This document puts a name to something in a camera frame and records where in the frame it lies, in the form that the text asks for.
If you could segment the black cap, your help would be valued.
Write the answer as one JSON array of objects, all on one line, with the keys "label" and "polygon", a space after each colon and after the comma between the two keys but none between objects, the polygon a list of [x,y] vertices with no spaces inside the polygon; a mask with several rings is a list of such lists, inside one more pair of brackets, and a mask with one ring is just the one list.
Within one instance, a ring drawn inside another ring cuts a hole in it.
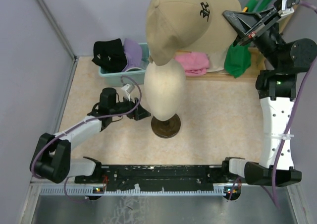
[{"label": "black cap", "polygon": [[120,38],[95,42],[93,55],[92,62],[109,73],[121,72],[127,65],[127,58]]}]

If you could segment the beige cap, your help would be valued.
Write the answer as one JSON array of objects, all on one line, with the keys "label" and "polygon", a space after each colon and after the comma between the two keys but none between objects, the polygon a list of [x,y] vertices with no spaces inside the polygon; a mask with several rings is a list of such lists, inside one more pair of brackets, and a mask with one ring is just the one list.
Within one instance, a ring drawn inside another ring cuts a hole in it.
[{"label": "beige cap", "polygon": [[211,53],[227,49],[237,33],[223,13],[241,10],[238,0],[151,0],[146,13],[151,60],[161,66],[177,50]]}]

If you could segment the cream cloth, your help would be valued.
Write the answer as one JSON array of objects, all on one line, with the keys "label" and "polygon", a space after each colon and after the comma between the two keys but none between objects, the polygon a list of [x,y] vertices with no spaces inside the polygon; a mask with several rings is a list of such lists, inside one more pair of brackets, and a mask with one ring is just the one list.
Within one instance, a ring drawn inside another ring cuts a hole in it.
[{"label": "cream cloth", "polygon": [[224,63],[227,56],[228,48],[223,51],[207,54],[209,59],[209,68],[207,73],[215,73],[224,71]]}]

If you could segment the green tank top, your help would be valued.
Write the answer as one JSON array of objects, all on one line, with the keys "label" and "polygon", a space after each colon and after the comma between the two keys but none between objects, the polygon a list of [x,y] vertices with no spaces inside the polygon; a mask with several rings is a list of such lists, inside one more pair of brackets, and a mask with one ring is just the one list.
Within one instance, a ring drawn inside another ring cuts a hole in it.
[{"label": "green tank top", "polygon": [[[258,4],[252,12],[259,12],[268,7],[272,0],[257,0]],[[244,46],[231,45],[224,63],[225,71],[234,78],[240,77],[251,66],[250,44]]]}]

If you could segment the pink cloth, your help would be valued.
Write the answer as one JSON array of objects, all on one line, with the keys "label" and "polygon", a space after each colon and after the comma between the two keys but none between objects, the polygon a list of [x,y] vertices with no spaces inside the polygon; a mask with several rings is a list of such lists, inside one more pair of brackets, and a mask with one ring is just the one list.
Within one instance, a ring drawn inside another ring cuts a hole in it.
[{"label": "pink cloth", "polygon": [[205,75],[210,67],[210,61],[205,53],[190,52],[175,56],[184,68],[187,77]]}]

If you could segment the wooden clothes rack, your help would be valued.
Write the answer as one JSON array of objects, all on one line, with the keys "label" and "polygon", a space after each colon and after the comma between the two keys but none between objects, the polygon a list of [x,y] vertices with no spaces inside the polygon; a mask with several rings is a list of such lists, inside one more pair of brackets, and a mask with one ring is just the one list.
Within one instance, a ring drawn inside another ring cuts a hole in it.
[{"label": "wooden clothes rack", "polygon": [[[272,0],[249,0],[243,10],[259,11],[271,2]],[[259,51],[251,44],[247,44],[231,45],[222,52],[209,54],[178,51],[175,59],[184,67],[187,77],[226,74],[238,78],[258,70],[258,56]]]}]

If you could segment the purple cap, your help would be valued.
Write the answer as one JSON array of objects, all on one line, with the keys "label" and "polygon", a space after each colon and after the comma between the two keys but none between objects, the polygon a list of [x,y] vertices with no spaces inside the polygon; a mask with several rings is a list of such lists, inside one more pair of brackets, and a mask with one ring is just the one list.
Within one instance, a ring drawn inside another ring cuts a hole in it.
[{"label": "purple cap", "polygon": [[127,65],[123,69],[123,72],[132,68],[140,68],[142,60],[141,46],[136,41],[126,38],[124,40],[123,49],[127,59]]}]

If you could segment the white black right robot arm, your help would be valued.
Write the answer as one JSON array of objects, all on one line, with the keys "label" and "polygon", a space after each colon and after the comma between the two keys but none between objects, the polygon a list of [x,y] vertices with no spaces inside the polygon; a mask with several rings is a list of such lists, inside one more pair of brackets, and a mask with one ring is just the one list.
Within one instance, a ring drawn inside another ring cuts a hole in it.
[{"label": "white black right robot arm", "polygon": [[238,176],[247,184],[288,186],[302,179],[294,168],[290,152],[291,134],[287,124],[299,98],[296,81],[309,71],[317,56],[316,43],[308,38],[285,42],[279,33],[281,13],[270,8],[261,12],[225,11],[224,18],[237,32],[235,45],[253,43],[272,65],[256,80],[264,120],[264,143],[259,162],[227,158],[222,178],[233,182]]}]

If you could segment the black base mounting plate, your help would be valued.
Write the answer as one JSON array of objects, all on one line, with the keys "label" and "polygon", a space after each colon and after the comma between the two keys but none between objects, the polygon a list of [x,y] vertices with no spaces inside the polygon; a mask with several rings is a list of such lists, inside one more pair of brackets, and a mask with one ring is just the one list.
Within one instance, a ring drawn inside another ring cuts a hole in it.
[{"label": "black base mounting plate", "polygon": [[91,176],[75,177],[76,184],[105,184],[107,191],[213,191],[216,183],[229,183],[237,175],[220,165],[101,165]]}]

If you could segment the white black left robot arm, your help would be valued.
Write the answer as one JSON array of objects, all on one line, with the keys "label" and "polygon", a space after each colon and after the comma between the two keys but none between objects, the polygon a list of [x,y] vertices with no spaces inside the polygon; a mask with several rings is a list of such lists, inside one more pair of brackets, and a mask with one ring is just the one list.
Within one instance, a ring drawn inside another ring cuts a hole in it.
[{"label": "white black left robot arm", "polygon": [[85,176],[93,183],[99,182],[103,177],[100,162],[87,157],[72,159],[71,151],[105,130],[115,116],[127,116],[133,120],[150,117],[151,113],[141,106],[140,100],[127,97],[119,102],[114,88],[104,88],[99,102],[82,121],[65,131],[40,136],[30,163],[32,175],[54,183],[77,176]]}]

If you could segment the beige mannequin head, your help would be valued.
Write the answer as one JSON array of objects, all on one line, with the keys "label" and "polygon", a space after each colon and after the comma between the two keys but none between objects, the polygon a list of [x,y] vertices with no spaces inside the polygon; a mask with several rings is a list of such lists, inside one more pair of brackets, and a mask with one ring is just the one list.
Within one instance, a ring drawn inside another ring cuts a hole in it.
[{"label": "beige mannequin head", "polygon": [[144,92],[156,119],[166,121],[177,113],[185,94],[185,83],[185,71],[178,61],[172,59],[162,66],[149,63],[144,77]]}]

